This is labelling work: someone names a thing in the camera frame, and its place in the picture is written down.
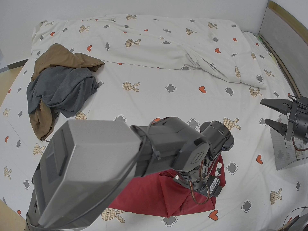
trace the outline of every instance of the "red cloth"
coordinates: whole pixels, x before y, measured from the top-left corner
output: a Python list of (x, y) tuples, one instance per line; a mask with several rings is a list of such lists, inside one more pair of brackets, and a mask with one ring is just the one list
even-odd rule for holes
[[(220, 186), (225, 186), (225, 171), (221, 155), (218, 162), (222, 164)], [(211, 175), (215, 175), (216, 165)], [(190, 189), (173, 181), (176, 171), (168, 170), (134, 178), (111, 203), (110, 208), (137, 214), (167, 217), (194, 214), (215, 209), (216, 198), (212, 197), (204, 205), (198, 205), (192, 199)], [(196, 200), (204, 202), (206, 197), (196, 193)]]

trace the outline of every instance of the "wooden floor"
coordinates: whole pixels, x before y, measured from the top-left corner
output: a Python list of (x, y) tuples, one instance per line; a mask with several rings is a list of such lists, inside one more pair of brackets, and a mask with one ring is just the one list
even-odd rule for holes
[[(22, 67), (0, 73), (0, 105)], [(0, 231), (23, 231), (25, 219), (0, 201)]]

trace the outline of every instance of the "headboard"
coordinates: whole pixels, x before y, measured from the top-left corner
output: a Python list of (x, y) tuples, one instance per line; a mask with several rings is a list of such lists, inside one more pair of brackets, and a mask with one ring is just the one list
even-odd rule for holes
[(276, 57), (294, 94), (308, 97), (308, 29), (269, 0), (259, 35)]

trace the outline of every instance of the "bunny ear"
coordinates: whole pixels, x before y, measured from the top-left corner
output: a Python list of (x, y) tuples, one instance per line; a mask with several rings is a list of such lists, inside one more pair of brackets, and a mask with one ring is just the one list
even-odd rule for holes
[(120, 216), (115, 216), (120, 222), (125, 223), (124, 218), (120, 217)]

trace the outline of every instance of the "mattress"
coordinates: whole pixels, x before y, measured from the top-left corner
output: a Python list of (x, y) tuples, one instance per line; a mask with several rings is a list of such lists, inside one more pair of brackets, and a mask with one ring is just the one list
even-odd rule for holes
[[(57, 113), (55, 131), (68, 119), (122, 120), (127, 125), (146, 126), (158, 117), (177, 116), (194, 129), (205, 121), (225, 120), (235, 140), (233, 148), (222, 153), (226, 185), (215, 210), (170, 218), (112, 210), (109, 220), (99, 216), (86, 230), (277, 229), (291, 210), (307, 204), (307, 166), (275, 170), (264, 119), (276, 120), (279, 113), (260, 105), (262, 98), (287, 99), (291, 88), (259, 40), (252, 33), (242, 34), (261, 73), (253, 78), (264, 88), (229, 83), (201, 68), (162, 69), (102, 59), (105, 66), (93, 73), (102, 82), (98, 91), (76, 117)], [(32, 196), (33, 172), (48, 145), (36, 138), (27, 114), (26, 88), (34, 63), (35, 59), (27, 61), (0, 107), (0, 168), (4, 170), (0, 197), (23, 218)], [(133, 88), (124, 89), (125, 82)]]

